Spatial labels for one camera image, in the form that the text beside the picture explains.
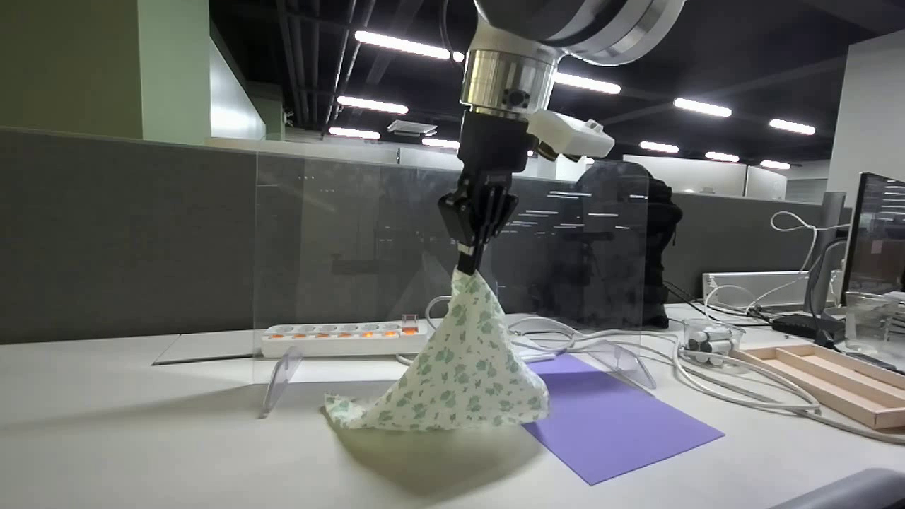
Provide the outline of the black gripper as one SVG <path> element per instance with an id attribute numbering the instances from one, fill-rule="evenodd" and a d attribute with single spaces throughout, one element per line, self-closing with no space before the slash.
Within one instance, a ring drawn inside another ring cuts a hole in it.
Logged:
<path id="1" fill-rule="evenodd" d="M 478 197 L 476 227 L 471 200 L 458 193 L 440 197 L 440 211 L 447 234 L 458 249 L 457 268 L 476 273 L 488 244 L 507 227 L 519 197 L 510 193 L 512 174 L 527 166 L 530 133 L 520 119 L 490 114 L 468 114 L 461 121 L 458 157 L 465 172 L 458 177 L 471 200 Z"/>

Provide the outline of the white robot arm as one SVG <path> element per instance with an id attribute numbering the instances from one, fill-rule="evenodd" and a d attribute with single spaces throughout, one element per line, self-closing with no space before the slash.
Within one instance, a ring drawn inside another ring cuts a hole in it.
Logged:
<path id="1" fill-rule="evenodd" d="M 527 153 L 605 157 L 613 138 L 592 119 L 550 108 L 563 57 L 623 68 L 649 57 L 679 23 L 688 0 L 472 0 L 478 23 L 465 60 L 452 193 L 440 197 L 458 249 L 457 268 L 476 273 L 488 244 L 519 197 L 512 174 Z"/>

